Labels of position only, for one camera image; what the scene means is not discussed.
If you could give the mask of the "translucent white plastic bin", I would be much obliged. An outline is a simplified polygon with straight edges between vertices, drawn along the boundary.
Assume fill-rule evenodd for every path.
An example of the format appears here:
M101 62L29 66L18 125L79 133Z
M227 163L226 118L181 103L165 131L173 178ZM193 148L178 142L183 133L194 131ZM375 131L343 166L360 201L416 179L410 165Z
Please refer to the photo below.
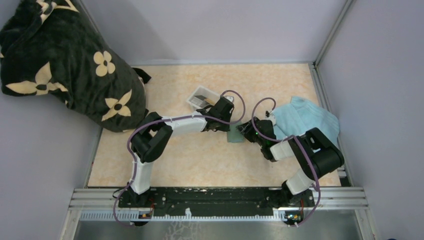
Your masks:
M199 85L186 99L190 109L196 111L208 106L214 106L220 99L220 94L207 87Z

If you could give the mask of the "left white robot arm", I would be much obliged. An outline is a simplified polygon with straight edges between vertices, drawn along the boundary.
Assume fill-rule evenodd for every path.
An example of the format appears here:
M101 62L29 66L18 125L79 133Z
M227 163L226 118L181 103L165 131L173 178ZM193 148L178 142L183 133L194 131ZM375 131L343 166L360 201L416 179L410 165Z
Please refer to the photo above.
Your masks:
M213 106L182 116L165 117L157 112L149 113L126 144L133 157L133 173L127 187L132 191L131 202L138 207L149 203L153 164L164 152L170 138L207 131L228 132L233 110L234 104L221 97Z

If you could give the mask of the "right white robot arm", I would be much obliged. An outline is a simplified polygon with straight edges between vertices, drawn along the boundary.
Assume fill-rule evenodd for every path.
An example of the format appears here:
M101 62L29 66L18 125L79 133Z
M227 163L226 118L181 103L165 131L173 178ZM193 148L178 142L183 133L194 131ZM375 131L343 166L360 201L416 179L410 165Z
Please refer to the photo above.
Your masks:
M236 129L249 142L260 146L264 158L278 162L296 158L300 168L281 186L281 199L287 206L295 206L305 192L317 180L344 165L341 151L317 127L303 135L289 136L278 140L274 126L276 120L254 117Z

